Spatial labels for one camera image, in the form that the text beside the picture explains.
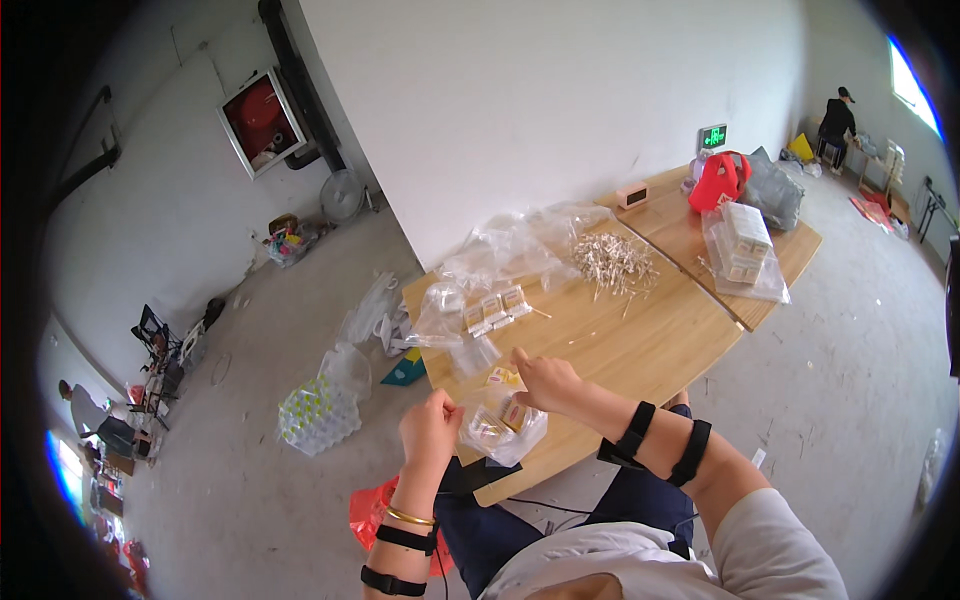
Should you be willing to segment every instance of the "chair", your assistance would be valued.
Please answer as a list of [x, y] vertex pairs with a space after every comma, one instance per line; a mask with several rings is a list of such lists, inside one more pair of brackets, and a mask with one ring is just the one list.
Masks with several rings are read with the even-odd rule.
[[164, 371], [169, 362], [177, 360], [180, 355], [183, 340], [171, 333], [170, 327], [161, 321], [147, 304], [143, 305], [140, 323], [131, 327], [130, 332], [147, 347], [159, 372]]

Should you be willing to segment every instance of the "table surface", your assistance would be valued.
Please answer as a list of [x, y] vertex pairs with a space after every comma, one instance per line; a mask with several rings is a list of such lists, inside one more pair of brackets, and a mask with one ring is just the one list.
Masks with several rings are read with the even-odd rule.
[[[777, 303], [716, 292], [713, 274], [699, 259], [700, 256], [708, 259], [700, 214], [690, 208], [680, 190], [680, 183], [688, 174], [689, 169], [684, 165], [647, 178], [648, 200], [637, 208], [620, 208], [614, 194], [608, 194], [596, 203], [612, 208], [617, 219], [666, 254], [723, 304], [748, 331], [753, 332], [773, 312]], [[819, 233], [803, 221], [798, 221], [793, 231], [771, 229], [770, 238], [787, 287], [800, 277], [824, 241]]]
[[[594, 231], [636, 238], [613, 221]], [[584, 379], [618, 394], [662, 405], [723, 356], [743, 329], [662, 256], [655, 254], [654, 264], [660, 272], [657, 286], [646, 300], [634, 299], [625, 319], [626, 298], [605, 292], [594, 301], [594, 285], [581, 279], [549, 294], [536, 279], [522, 279], [531, 305], [553, 318], [531, 313], [489, 334], [504, 354], [497, 365], [509, 367], [512, 348], [521, 346], [531, 356], [563, 358]], [[403, 289], [414, 323], [426, 288], [436, 281], [428, 273]], [[449, 354], [436, 348], [423, 348], [423, 361], [433, 388], [445, 388], [457, 402], [490, 374], [486, 370], [458, 381]], [[550, 415], [547, 434], [520, 462], [523, 469], [476, 490], [477, 502], [490, 506], [523, 492], [587, 458], [599, 444], [600, 436], [579, 422]], [[457, 454], [463, 465], [481, 458], [463, 445]]]

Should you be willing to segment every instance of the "pile of cotton swabs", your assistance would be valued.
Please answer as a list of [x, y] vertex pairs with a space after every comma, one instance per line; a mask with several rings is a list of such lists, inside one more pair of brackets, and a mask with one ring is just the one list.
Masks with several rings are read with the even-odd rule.
[[614, 296], [630, 295], [623, 317], [627, 316], [630, 302], [637, 294], [646, 299], [657, 285], [660, 272], [654, 271], [653, 250], [643, 244], [638, 250], [631, 240], [615, 233], [584, 235], [573, 249], [573, 260], [584, 274], [587, 282], [596, 281], [593, 300], [601, 290], [610, 288]]

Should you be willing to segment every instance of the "black jacket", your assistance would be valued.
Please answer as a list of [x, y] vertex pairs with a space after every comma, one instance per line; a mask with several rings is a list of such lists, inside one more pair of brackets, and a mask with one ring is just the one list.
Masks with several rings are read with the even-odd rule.
[[827, 100], [827, 114], [820, 125], [821, 137], [843, 137], [847, 129], [851, 135], [856, 135], [856, 122], [853, 121], [853, 113], [847, 108], [847, 103], [839, 98]]

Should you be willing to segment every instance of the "gray bag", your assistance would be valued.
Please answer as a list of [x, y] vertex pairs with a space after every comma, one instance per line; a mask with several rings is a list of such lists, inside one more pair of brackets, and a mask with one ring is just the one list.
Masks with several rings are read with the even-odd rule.
[[759, 209], [768, 227], [790, 231], [800, 219], [804, 189], [777, 168], [760, 146], [747, 156], [753, 173], [744, 186], [739, 202]]

